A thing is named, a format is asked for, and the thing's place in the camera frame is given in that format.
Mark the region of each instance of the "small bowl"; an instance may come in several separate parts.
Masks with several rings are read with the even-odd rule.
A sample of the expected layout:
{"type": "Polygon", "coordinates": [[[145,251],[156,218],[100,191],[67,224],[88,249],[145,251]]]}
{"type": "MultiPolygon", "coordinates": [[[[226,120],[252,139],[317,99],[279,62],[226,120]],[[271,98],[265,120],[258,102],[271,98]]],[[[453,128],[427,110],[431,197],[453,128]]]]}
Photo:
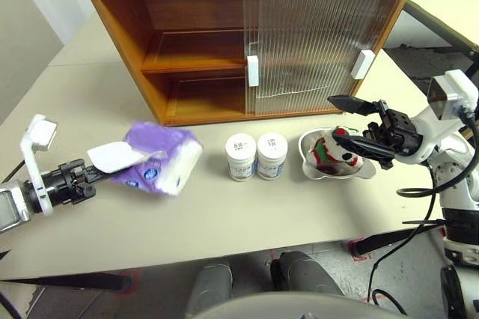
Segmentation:
{"type": "Polygon", "coordinates": [[[360,177],[363,179],[371,179],[376,174],[376,168],[373,163],[364,158],[364,164],[361,168],[355,168],[344,163],[342,166],[338,163],[340,171],[337,175],[330,175],[316,169],[312,164],[306,160],[306,154],[311,147],[311,143],[316,141],[326,134],[330,134],[334,128],[316,128],[315,130],[309,130],[301,135],[298,140],[298,148],[302,158],[302,171],[306,177],[312,180],[319,180],[323,178],[334,179],[349,179],[353,177],[360,177]]]}

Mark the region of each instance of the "purple tissue package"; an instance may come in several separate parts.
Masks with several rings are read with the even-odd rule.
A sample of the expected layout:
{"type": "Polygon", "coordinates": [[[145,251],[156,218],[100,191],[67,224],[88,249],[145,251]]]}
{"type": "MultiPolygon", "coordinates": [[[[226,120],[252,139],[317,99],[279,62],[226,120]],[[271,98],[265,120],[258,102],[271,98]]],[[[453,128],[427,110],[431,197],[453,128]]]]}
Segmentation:
{"type": "Polygon", "coordinates": [[[203,152],[191,132],[151,122],[135,124],[124,141],[151,157],[125,169],[112,180],[150,193],[178,195],[203,152]]]}

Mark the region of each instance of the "wooden cabinet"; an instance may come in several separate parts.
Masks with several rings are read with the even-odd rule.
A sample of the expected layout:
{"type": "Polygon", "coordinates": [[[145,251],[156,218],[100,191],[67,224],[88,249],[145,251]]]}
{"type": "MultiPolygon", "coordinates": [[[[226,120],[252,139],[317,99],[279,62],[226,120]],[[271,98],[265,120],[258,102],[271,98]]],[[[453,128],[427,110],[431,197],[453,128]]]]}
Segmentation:
{"type": "Polygon", "coordinates": [[[326,98],[357,92],[360,51],[378,53],[405,2],[91,1],[167,126],[336,112],[326,98]],[[258,86],[248,84],[248,56],[258,58],[258,86]]]}

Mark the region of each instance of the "beige tabletop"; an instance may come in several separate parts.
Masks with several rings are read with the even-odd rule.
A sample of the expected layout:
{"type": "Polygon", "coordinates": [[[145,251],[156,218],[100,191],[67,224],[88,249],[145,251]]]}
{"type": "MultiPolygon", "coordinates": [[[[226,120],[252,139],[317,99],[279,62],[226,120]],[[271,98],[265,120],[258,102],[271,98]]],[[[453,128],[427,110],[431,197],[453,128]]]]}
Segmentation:
{"type": "Polygon", "coordinates": [[[479,45],[479,0],[411,0],[479,45]]]}
{"type": "MultiPolygon", "coordinates": [[[[0,177],[22,159],[19,140],[35,113],[59,123],[51,150],[37,152],[43,171],[86,158],[87,149],[122,139],[135,120],[153,120],[101,29],[97,17],[91,19],[0,127],[0,177]],[[95,63],[96,55],[86,45],[99,37],[103,44],[96,43],[94,53],[111,63],[95,63]],[[75,58],[87,64],[76,64],[75,58]]],[[[384,52],[358,96],[383,98],[411,116],[427,105],[384,52]]],[[[177,198],[148,195],[110,181],[99,183],[95,198],[57,207],[50,217],[36,215],[32,222],[2,234],[0,249],[12,250],[0,261],[0,278],[167,264],[403,229],[403,220],[424,216],[429,200],[401,198],[395,190],[429,186],[425,168],[395,163],[383,171],[376,166],[371,180],[312,181],[301,172],[297,149],[301,133],[338,124],[365,128],[373,119],[378,120],[318,115],[190,127],[203,142],[204,154],[177,198]],[[290,149],[279,179],[256,176],[238,183],[228,177],[224,144],[238,132],[256,139],[266,132],[287,138],[290,149]]],[[[26,179],[25,171],[17,177],[26,179]]],[[[433,217],[440,216],[436,207],[433,217]]]]}

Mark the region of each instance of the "white container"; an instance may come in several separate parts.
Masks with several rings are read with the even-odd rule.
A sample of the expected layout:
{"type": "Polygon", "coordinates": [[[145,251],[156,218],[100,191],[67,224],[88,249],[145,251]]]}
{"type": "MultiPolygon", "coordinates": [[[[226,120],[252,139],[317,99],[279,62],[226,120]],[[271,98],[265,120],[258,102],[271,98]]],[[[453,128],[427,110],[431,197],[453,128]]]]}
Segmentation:
{"type": "Polygon", "coordinates": [[[256,171],[256,142],[248,134],[231,136],[225,145],[228,172],[239,182],[253,177],[256,171]]]}
{"type": "Polygon", "coordinates": [[[257,141],[257,173],[263,179],[276,179],[283,170],[286,154],[287,141],[281,134],[263,134],[257,141]]]}

